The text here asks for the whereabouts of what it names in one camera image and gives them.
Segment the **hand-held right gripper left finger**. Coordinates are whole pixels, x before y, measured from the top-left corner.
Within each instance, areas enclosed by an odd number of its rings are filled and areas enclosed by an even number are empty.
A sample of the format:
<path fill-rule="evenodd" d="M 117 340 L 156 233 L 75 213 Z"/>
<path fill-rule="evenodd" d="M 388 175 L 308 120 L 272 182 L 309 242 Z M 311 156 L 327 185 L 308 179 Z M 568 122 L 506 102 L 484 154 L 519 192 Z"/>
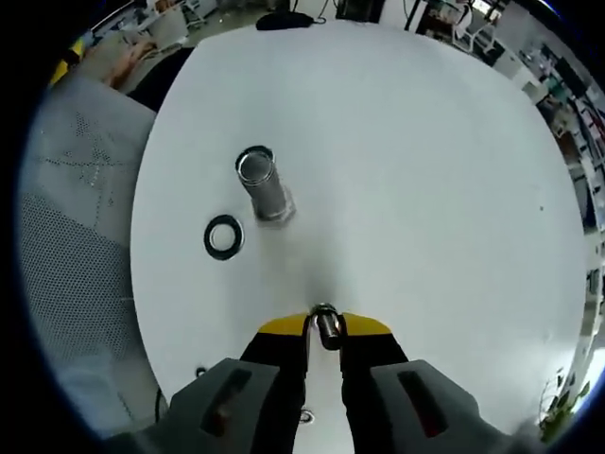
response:
<path fill-rule="evenodd" d="M 144 431 L 154 453 L 290 453 L 305 403 L 305 313 L 262 325 L 240 358 L 225 358 L 177 392 Z"/>

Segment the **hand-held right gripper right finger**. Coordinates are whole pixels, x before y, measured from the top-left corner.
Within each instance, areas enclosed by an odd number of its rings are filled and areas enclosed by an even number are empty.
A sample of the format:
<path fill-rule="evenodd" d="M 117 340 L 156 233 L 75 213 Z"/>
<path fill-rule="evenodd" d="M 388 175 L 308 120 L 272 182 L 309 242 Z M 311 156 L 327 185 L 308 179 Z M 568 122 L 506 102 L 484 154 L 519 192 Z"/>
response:
<path fill-rule="evenodd" d="M 424 360 L 410 360 L 390 329 L 344 312 L 342 401 L 357 453 L 489 453 L 501 433 L 476 400 Z"/>

